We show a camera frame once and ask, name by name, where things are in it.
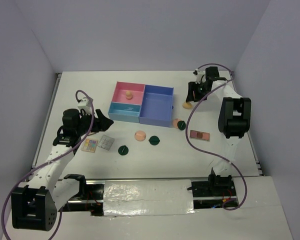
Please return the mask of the orange teardrop sponge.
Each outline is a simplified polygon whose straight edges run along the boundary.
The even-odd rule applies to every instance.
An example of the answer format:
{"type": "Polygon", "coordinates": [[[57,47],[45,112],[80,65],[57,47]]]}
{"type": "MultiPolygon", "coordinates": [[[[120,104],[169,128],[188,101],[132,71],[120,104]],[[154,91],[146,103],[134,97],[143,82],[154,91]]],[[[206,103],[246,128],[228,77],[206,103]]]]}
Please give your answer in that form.
{"type": "Polygon", "coordinates": [[[193,106],[192,106],[192,104],[190,102],[184,102],[182,104],[182,107],[185,108],[185,109],[187,109],[187,110],[190,110],[190,109],[192,109],[193,106]]]}

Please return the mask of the green puff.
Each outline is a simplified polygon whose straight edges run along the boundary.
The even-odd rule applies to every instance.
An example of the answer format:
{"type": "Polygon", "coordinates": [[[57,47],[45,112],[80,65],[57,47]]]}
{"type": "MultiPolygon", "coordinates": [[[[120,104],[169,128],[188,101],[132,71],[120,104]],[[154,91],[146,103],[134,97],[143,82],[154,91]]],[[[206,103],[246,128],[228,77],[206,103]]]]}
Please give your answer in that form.
{"type": "Polygon", "coordinates": [[[126,145],[121,145],[119,148],[118,148],[118,153],[121,155],[121,156],[125,156],[129,153],[129,148],[126,146],[126,145]]]}
{"type": "Polygon", "coordinates": [[[151,136],[148,141],[153,146],[156,146],[156,145],[158,145],[160,143],[160,139],[156,135],[151,136]]]}
{"type": "Polygon", "coordinates": [[[185,130],[185,129],[186,129],[186,126],[187,126],[187,124],[186,124],[186,122],[183,121],[183,120],[179,120],[179,121],[177,122],[177,128],[178,128],[179,130],[181,130],[181,131],[185,130]]]}

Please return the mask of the peach round puff with ribbon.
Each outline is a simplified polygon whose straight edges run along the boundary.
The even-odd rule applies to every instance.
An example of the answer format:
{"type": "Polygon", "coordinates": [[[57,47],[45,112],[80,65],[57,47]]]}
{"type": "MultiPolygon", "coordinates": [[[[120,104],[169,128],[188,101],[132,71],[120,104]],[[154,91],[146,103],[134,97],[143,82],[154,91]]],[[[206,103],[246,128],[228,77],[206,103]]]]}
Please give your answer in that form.
{"type": "Polygon", "coordinates": [[[172,121],[172,125],[173,125],[173,127],[174,128],[178,128],[178,122],[180,121],[180,119],[179,118],[175,118],[173,121],[172,121]]]}

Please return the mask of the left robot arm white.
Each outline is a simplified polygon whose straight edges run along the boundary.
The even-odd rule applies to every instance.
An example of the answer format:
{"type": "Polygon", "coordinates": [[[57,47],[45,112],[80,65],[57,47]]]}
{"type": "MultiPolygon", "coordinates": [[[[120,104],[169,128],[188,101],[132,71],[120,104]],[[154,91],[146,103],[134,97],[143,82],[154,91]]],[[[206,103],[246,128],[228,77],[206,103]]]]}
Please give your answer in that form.
{"type": "Polygon", "coordinates": [[[84,137],[89,133],[105,132],[113,123],[100,109],[91,114],[74,108],[63,112],[62,126],[56,133],[44,167],[35,171],[27,185],[15,188],[11,194],[12,226],[15,229],[50,231],[57,212],[69,199],[80,200],[87,196],[84,175],[61,175],[84,137]]]}

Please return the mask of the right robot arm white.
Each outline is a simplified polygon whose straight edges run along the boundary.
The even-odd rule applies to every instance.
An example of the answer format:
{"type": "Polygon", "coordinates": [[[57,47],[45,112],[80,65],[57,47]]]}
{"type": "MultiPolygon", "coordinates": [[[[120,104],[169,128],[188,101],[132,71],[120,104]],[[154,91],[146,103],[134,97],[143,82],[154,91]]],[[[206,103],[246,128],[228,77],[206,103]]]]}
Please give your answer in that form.
{"type": "Polygon", "coordinates": [[[204,66],[204,71],[200,68],[194,70],[196,80],[188,83],[187,97],[182,106],[191,109],[192,102],[201,103],[211,94],[215,94],[221,101],[217,126],[225,137],[225,144],[221,154],[216,155],[220,160],[212,167],[211,172],[216,176],[228,177],[233,171],[237,146],[250,129],[252,102],[230,86],[233,81],[231,70],[228,70],[230,79],[227,79],[220,76],[219,64],[209,63],[204,66]]]}

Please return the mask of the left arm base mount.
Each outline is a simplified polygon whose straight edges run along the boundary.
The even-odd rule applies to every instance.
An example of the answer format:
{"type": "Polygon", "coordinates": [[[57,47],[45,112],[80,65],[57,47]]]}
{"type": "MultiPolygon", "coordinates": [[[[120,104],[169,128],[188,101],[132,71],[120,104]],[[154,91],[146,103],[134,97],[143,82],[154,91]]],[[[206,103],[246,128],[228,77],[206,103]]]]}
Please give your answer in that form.
{"type": "Polygon", "coordinates": [[[79,182],[78,193],[68,200],[63,207],[64,212],[90,212],[92,216],[97,217],[104,215],[104,183],[87,181],[85,176],[80,174],[68,174],[63,179],[79,182]]]}

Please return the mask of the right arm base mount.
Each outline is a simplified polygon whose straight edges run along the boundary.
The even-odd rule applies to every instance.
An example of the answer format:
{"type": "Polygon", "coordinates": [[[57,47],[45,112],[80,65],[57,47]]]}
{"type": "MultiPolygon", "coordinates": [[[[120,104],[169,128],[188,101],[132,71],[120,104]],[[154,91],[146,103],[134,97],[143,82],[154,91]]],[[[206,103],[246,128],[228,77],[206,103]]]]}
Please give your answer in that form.
{"type": "Polygon", "coordinates": [[[192,193],[195,210],[229,209],[239,205],[233,177],[229,174],[220,176],[211,170],[207,180],[192,181],[187,190],[192,193]]]}

